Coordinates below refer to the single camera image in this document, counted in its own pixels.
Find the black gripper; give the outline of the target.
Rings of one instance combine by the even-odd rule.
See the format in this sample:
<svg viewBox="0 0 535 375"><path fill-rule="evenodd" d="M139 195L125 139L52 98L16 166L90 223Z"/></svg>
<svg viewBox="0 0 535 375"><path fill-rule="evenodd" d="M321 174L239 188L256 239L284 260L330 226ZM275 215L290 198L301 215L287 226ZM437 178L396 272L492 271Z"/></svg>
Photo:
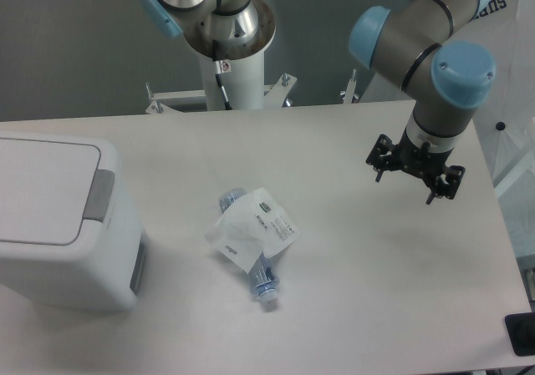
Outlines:
<svg viewBox="0 0 535 375"><path fill-rule="evenodd" d="M437 152L430 142L418 141L415 144L409 130L405 129L399 144L381 134L365 163L376 172L376 182L380 182L384 172L398 170L423 179L430 189L425 203L430 205L434 199L443 197L453 200L466 173L464 166L447 165L452 150Z"/></svg>

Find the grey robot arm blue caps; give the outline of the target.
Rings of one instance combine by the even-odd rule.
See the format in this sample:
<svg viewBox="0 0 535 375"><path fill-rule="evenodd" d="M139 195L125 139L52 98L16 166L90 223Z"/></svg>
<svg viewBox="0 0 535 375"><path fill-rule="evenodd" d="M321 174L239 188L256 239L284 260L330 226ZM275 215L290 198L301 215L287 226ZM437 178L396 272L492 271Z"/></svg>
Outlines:
<svg viewBox="0 0 535 375"><path fill-rule="evenodd" d="M457 140L485 102L496 76L491 53L453 35L490 0L408 0L399 12L367 9L349 35L366 68L410 96L415 106L398 142L381 135L367 157L378 175L422 180L431 200L453 199L465 170L448 165ZM170 38L183 37L201 65L210 110L269 109L283 102L264 83L264 54L276 30L262 0L140 0Z"/></svg>

